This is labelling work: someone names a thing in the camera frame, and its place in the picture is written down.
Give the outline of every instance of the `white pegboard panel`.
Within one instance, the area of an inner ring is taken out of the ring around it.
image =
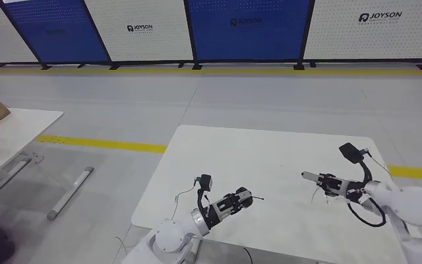
[[[316,0],[305,59],[422,58],[421,11],[421,0]]]
[[[0,9],[0,63],[4,62],[37,62],[37,59]]]
[[[86,0],[86,5],[111,60],[193,59],[183,0]]]

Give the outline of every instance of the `cardboard box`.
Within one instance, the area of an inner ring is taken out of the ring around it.
[[[10,113],[11,112],[9,111],[9,109],[7,109],[7,107],[0,102],[0,120],[7,117]]]

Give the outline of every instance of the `blue partition panel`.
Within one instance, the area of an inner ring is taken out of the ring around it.
[[[188,0],[198,60],[299,59],[309,0]]]
[[[82,0],[31,0],[5,6],[43,62],[108,60]]]

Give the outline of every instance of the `joyson logo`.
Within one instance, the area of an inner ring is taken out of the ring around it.
[[[142,25],[127,25],[127,31],[129,32],[145,32],[145,31],[152,31],[152,25],[151,24],[142,24]]]
[[[403,12],[385,12],[385,13],[363,13],[359,17],[359,22],[376,22],[384,20],[398,20],[402,16]]]
[[[247,24],[260,24],[262,22],[262,18],[244,18],[244,19],[230,19],[230,26],[241,26]]]

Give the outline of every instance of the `white cable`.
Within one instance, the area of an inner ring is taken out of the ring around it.
[[[120,244],[121,244],[121,246],[123,247],[123,249],[125,250],[125,254],[127,255],[127,248],[134,248],[134,247],[136,247],[136,245],[135,246],[126,246],[124,243],[123,243],[123,240],[120,238],[120,237],[118,237],[118,236],[115,236],[114,238],[117,238],[119,241],[120,241]]]
[[[190,189],[189,189],[189,190],[187,190],[187,191],[182,191],[181,193],[179,193],[178,195],[176,195],[176,197],[175,197],[175,199],[174,199],[174,201],[175,201],[175,203],[176,203],[176,207],[174,208],[173,216],[171,217],[171,219],[172,219],[172,220],[173,220],[174,215],[176,214],[177,206],[179,205],[179,196],[180,196],[181,194],[188,193],[188,192],[192,191],[192,190],[193,190],[193,188],[195,188],[195,181],[193,182],[193,186],[192,186],[192,188],[190,188]]]
[[[380,166],[381,168],[383,168],[387,173],[388,173],[388,175],[390,175],[390,171],[387,169],[387,168],[385,168],[383,165],[381,165],[379,162],[377,162],[372,156],[371,156],[371,158],[372,158],[372,160],[375,162],[375,163],[377,163],[378,164],[378,166]]]
[[[311,203],[314,201],[314,196],[315,196],[315,193],[317,193],[317,191],[318,191],[319,189],[320,189],[320,187],[318,186],[318,188],[315,190],[314,194],[312,194]]]

